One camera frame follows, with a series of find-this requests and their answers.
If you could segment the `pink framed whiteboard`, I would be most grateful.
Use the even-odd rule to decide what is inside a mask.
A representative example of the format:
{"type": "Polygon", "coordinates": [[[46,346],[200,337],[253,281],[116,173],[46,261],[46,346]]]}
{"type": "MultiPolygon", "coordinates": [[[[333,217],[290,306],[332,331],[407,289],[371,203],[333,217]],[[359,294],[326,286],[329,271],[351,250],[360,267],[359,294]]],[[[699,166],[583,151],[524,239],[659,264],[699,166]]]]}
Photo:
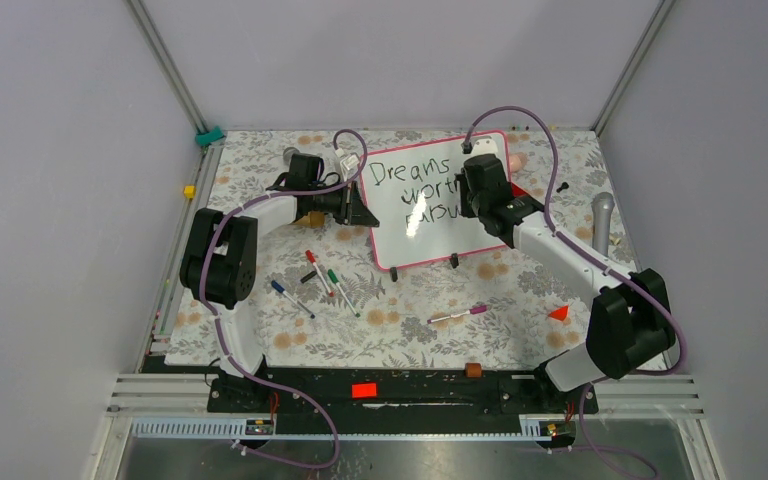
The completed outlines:
{"type": "Polygon", "coordinates": [[[375,265],[401,269],[500,248],[476,219],[462,215],[456,175],[464,136],[372,152],[360,192],[379,220],[371,229],[375,265]]]}

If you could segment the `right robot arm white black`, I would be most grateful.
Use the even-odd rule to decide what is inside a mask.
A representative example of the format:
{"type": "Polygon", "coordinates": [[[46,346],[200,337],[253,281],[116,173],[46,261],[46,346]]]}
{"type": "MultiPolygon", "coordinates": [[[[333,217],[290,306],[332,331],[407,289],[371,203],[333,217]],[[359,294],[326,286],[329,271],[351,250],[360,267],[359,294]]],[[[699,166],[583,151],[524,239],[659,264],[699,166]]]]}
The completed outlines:
{"type": "Polygon", "coordinates": [[[467,159],[456,180],[465,217],[540,262],[590,306],[584,342],[537,369],[533,396],[543,410],[557,412],[574,389],[620,379],[680,342],[663,278],[652,269],[632,272],[571,237],[546,206],[514,194],[495,155],[467,159]]]}

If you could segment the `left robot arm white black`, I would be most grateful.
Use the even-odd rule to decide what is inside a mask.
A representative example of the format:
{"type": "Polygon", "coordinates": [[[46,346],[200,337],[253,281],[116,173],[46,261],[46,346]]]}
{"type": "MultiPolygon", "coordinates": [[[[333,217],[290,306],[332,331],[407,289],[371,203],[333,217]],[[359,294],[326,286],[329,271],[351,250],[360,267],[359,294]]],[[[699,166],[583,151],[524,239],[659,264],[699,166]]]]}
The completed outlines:
{"type": "Polygon", "coordinates": [[[291,147],[285,152],[287,171],[260,196],[224,213],[199,209],[193,219],[179,270],[180,283],[211,313],[219,345],[220,368],[237,376],[232,398],[248,411],[269,401],[270,385],[256,375],[265,354],[248,320],[223,319],[224,310],[243,311],[256,286],[259,240],[310,213],[330,216],[340,225],[377,228],[378,218],[360,194],[365,154],[336,151],[347,170],[341,181],[324,181],[324,159],[291,147]]]}

